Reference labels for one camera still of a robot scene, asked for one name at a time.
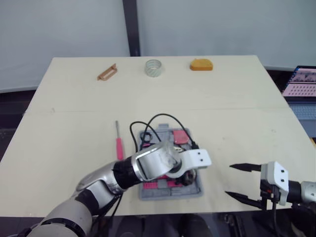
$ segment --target orange bracket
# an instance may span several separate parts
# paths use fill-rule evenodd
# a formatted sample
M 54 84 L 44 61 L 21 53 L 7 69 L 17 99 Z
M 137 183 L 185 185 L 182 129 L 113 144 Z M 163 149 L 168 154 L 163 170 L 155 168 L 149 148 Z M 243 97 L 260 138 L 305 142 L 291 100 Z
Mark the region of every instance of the orange bracket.
M 118 72 L 118 69 L 117 69 L 117 64 L 114 63 L 112 66 L 110 66 L 107 70 L 105 70 L 103 73 L 101 73 L 99 76 L 98 76 L 98 80 L 107 80 L 109 79 L 111 76 L 113 76 L 115 73 Z

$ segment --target clear tape roll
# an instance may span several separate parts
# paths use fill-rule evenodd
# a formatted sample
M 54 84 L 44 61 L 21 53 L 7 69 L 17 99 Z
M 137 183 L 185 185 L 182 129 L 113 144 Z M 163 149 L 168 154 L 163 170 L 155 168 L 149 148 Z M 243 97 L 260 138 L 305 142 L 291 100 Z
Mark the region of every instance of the clear tape roll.
M 145 64 L 145 72 L 150 77 L 158 77 L 161 74 L 161 62 L 157 59 L 148 60 Z

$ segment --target orange sponge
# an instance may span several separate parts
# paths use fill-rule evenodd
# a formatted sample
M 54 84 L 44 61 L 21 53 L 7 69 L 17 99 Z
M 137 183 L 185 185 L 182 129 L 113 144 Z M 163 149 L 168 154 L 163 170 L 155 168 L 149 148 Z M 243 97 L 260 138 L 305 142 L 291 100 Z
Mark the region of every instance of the orange sponge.
M 205 58 L 195 59 L 191 62 L 190 69 L 192 71 L 212 71 L 213 64 L 210 60 Z

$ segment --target black wire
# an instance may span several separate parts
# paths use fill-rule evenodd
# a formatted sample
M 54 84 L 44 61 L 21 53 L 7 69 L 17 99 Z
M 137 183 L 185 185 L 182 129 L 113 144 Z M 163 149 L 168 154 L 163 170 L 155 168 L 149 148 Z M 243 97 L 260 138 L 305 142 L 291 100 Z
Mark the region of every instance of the black wire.
M 138 147 L 137 147 L 137 142 L 136 142 L 136 139 L 135 139 L 133 130 L 132 130 L 132 126 L 133 126 L 134 124 L 136 124 L 136 123 L 144 124 L 144 125 L 146 125 L 146 128 L 149 127 L 149 128 L 153 131 L 153 133 L 155 134 L 155 136 L 158 138 L 158 140 L 161 142 L 161 139 L 160 139 L 160 137 L 158 136 L 158 134 L 156 133 L 156 131 L 155 131 L 148 123 L 145 123 L 145 122 L 142 122 L 142 121 L 135 121 L 135 122 L 132 122 L 132 123 L 130 124 L 130 126 L 129 126 L 129 131 L 130 131 L 130 134 L 132 135 L 132 138 L 133 138 L 133 141 L 134 141 L 135 152 L 138 152 Z
M 145 136 L 146 136 L 145 133 L 147 132 L 147 129 L 148 129 L 148 127 L 150 126 L 150 123 L 151 123 L 156 117 L 158 117 L 158 116 L 168 116 L 168 117 L 171 117 L 171 118 L 173 118 L 174 120 L 176 120 L 176 121 L 178 122 L 178 124 L 180 124 L 180 126 L 182 127 L 182 129 L 185 131 L 186 135 L 189 137 L 189 139 L 191 140 L 191 142 L 192 142 L 192 143 L 195 143 L 195 142 L 193 141 L 192 137 L 191 137 L 191 136 L 189 135 L 189 133 L 186 131 L 185 127 L 182 125 L 182 123 L 181 123 L 176 117 L 174 117 L 174 116 L 172 116 L 172 115 L 170 115 L 170 114 L 161 113 L 161 114 L 157 114 L 157 115 L 153 116 L 153 117 L 149 120 L 148 124 L 146 125 L 145 131 L 144 131 L 144 134 L 143 134 L 143 138 L 142 138 L 142 144 L 141 144 L 141 146 L 140 146 L 140 150 L 143 149 L 144 139 L 145 139 Z
M 280 237 L 280 234 L 278 233 L 277 228 L 277 201 L 274 200 L 272 202 L 272 215 L 273 215 L 273 228 L 275 230 L 276 237 Z
M 94 237 L 98 237 L 100 234 L 102 234 L 102 232 L 104 232 L 104 230 L 111 224 L 111 222 L 113 221 L 113 217 L 114 217 L 114 215 L 119 207 L 120 201 L 122 200 L 122 197 L 123 197 L 123 194 L 119 197 L 118 203 L 117 203 L 111 217 L 109 218 L 108 222 L 105 223 L 105 225 L 100 230 L 98 230 L 98 232 L 94 235 Z
M 108 213 L 108 211 L 111 209 L 111 207 L 116 203 L 116 201 L 118 200 L 119 196 L 115 196 L 112 201 L 109 202 L 108 205 L 105 206 L 104 210 L 102 211 L 101 214 L 99 214 L 97 216 L 97 218 L 95 218 L 95 220 L 92 222 L 92 225 L 91 225 L 91 230 L 93 228 L 93 226 L 99 222 L 101 220 L 101 218 L 103 218 L 105 216 L 105 214 Z

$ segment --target gray wall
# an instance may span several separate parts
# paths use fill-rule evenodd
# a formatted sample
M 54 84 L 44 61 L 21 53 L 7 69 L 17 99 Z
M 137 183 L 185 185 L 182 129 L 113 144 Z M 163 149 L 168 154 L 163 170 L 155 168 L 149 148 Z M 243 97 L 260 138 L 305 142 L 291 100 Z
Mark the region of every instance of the gray wall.
M 37 87 L 63 56 L 129 56 L 122 1 L 0 1 L 0 92 Z
M 316 65 L 316 0 L 138 0 L 141 53 Z

